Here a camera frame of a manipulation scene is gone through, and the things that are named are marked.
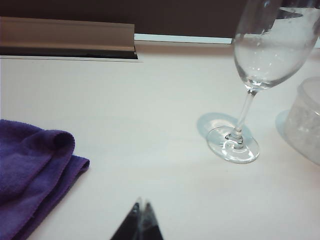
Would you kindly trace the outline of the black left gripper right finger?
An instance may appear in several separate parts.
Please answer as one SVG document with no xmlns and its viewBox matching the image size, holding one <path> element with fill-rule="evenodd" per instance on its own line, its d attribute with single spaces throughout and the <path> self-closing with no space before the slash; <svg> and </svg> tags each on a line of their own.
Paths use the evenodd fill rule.
<svg viewBox="0 0 320 240">
<path fill-rule="evenodd" d="M 142 216 L 142 239 L 143 240 L 164 240 L 158 220 L 150 202 L 144 207 Z"/>
</svg>

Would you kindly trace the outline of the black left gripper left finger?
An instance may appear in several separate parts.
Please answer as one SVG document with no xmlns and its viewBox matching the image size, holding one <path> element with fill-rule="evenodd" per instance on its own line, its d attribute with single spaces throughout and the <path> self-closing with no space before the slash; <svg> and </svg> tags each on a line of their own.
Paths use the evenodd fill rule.
<svg viewBox="0 0 320 240">
<path fill-rule="evenodd" d="M 111 240 L 138 240 L 142 216 L 142 199 L 139 197 L 117 228 Z"/>
</svg>

